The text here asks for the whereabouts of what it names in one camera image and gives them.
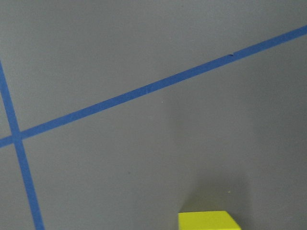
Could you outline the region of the yellow cube block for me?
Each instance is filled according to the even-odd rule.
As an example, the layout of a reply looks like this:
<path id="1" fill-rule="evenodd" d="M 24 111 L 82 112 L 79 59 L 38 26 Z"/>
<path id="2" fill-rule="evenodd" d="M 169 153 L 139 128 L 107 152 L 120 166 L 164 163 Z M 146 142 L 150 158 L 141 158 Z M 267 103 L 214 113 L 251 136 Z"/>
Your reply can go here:
<path id="1" fill-rule="evenodd" d="M 178 213 L 179 230 L 240 230 L 226 211 Z"/>

